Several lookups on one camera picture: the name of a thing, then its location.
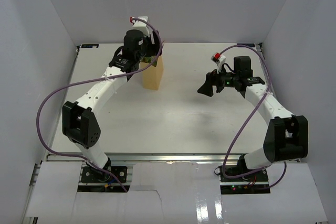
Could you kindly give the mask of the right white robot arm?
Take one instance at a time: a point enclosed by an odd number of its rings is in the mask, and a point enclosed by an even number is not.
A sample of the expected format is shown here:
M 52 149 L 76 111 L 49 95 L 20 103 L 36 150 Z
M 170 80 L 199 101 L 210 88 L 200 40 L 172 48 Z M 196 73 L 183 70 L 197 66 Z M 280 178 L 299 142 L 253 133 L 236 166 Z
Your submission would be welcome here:
M 234 67 L 226 70 L 226 58 L 216 53 L 211 57 L 217 68 L 206 75 L 198 93 L 212 97 L 224 88 L 234 88 L 249 101 L 267 124 L 261 148 L 243 154 L 234 167 L 222 167 L 227 179 L 240 178 L 247 182 L 256 172 L 273 163 L 302 159 L 308 155 L 308 120 L 284 108 L 267 90 L 265 81 L 253 75 L 249 56 L 234 58 Z

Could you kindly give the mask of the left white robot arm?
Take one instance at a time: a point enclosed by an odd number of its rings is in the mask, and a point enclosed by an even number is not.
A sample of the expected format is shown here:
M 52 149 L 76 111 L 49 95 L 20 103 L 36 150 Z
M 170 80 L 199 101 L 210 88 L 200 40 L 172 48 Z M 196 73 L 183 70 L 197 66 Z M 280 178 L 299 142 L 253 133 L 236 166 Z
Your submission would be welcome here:
M 115 51 L 102 75 L 103 80 L 75 102 L 67 101 L 62 107 L 62 133 L 80 149 L 98 181 L 108 180 L 111 168 L 109 158 L 98 143 L 101 129 L 96 115 L 139 69 L 140 62 L 158 53 L 159 46 L 156 33 L 146 35 L 138 29 L 127 31 L 123 45 Z

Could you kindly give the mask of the blue label left corner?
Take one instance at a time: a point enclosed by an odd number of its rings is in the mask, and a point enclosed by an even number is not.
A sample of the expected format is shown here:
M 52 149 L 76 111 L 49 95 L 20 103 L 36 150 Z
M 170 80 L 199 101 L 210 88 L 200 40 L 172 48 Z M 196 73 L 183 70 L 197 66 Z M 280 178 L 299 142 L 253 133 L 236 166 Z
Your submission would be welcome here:
M 89 48 L 89 49 L 91 49 L 91 48 L 98 48 L 98 47 L 99 47 L 99 44 L 82 44 L 80 46 L 81 49 L 82 48 Z

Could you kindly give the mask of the blue label corner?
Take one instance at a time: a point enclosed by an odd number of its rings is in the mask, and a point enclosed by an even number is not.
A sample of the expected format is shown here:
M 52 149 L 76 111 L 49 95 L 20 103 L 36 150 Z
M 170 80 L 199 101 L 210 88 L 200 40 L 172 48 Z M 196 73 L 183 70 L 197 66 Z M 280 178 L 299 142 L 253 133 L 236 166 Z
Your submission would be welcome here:
M 246 46 L 246 47 L 251 47 L 251 48 L 255 48 L 255 44 L 250 44 L 250 43 L 237 43 L 236 44 L 238 47 L 243 47 L 243 46 Z
M 82 44 L 80 46 L 81 49 L 82 48 L 89 48 L 89 49 L 91 49 L 91 48 L 98 48 L 98 47 L 99 47 L 99 44 Z

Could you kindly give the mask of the green chips packet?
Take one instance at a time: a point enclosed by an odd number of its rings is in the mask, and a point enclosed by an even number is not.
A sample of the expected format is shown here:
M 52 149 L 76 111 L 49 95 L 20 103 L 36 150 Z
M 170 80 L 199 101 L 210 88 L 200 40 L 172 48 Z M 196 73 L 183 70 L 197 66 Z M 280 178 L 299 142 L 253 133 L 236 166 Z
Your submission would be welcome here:
M 144 57 L 141 62 L 145 64 L 152 63 L 152 66 L 156 67 L 158 61 L 156 60 L 156 56 L 150 56 L 150 57 Z

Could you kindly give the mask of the blue label right corner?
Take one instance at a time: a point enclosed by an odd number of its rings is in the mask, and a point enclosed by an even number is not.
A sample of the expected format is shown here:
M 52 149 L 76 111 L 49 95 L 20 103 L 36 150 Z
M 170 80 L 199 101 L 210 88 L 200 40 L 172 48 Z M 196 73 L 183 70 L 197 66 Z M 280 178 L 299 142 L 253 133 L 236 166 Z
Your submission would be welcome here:
M 251 47 L 251 48 L 255 48 L 255 44 L 250 44 L 250 43 L 237 43 L 236 44 L 238 47 L 243 47 L 243 46 L 246 46 L 246 47 Z

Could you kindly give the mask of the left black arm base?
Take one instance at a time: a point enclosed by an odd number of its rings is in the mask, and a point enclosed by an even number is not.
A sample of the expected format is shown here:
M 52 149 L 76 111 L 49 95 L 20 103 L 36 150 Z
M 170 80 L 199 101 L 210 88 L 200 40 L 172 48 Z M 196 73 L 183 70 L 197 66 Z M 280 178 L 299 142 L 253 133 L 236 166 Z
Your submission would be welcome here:
M 121 183 L 127 181 L 128 168 L 126 166 L 109 166 L 108 171 L 112 173 Z M 81 183 L 117 183 L 115 178 L 102 171 L 96 170 L 89 165 L 82 167 Z

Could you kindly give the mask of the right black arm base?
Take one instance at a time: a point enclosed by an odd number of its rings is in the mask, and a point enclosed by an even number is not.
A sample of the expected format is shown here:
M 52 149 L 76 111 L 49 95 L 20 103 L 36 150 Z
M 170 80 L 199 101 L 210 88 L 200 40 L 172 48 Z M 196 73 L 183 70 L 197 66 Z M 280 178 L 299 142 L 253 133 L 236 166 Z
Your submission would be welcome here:
M 222 166 L 214 169 L 220 180 L 221 195 L 269 194 L 270 184 L 265 169 L 248 176 L 227 178 L 223 175 Z

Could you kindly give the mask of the brown paper bag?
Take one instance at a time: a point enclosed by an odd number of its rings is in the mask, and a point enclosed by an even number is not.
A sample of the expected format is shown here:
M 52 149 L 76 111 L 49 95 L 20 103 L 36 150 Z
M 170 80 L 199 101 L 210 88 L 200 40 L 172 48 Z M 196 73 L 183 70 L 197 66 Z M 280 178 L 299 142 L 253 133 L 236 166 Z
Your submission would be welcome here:
M 158 90 L 163 76 L 163 60 L 159 56 L 152 65 L 141 72 L 142 87 L 149 90 Z

